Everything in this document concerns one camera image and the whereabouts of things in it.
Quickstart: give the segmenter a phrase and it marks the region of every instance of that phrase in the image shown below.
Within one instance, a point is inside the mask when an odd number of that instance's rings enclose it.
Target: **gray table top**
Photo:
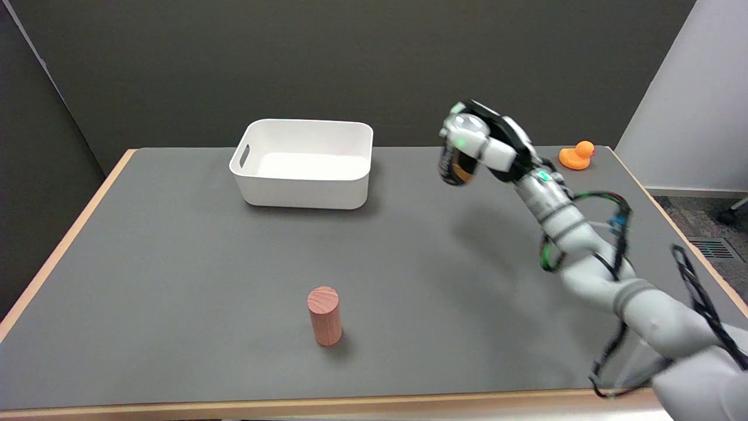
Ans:
[[[449,187],[438,148],[375,148],[358,210],[253,208],[232,152],[135,153],[3,341],[0,410],[589,387],[616,319],[540,269],[510,186],[480,171]],[[622,194],[638,274],[686,300],[681,238],[609,150],[593,160],[568,184]],[[723,319],[748,327],[694,263]],[[305,306],[318,285],[340,293],[331,348]]]

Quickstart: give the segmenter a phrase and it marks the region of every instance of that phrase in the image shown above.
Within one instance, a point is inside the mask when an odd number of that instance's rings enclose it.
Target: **table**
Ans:
[[[540,270],[539,228],[510,186],[484,171],[448,187],[439,148],[375,148],[358,210],[254,208],[232,152],[125,154],[0,325],[0,418],[613,408],[586,376],[616,319]],[[564,175],[629,201],[638,274],[686,300],[668,246],[687,242],[615,154]],[[748,328],[745,303],[692,249],[723,320]],[[316,345],[304,305],[325,284],[341,296],[333,348]]]

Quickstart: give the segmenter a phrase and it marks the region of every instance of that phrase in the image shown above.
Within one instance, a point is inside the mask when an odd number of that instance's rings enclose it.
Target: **white plastic bin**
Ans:
[[[229,168],[251,205],[355,209],[367,200],[373,134],[348,121],[258,120]]]

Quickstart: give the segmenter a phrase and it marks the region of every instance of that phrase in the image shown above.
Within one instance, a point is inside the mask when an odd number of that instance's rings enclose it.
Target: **carpet floor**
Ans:
[[[724,225],[717,221],[717,214],[736,199],[656,196],[655,200],[686,237],[724,238],[732,246],[742,260],[710,262],[748,303],[748,212],[742,210],[734,225]]]

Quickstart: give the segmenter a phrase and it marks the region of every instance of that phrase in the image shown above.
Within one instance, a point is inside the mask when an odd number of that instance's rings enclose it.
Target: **floor vent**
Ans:
[[[709,260],[743,261],[724,238],[689,237],[688,240]]]

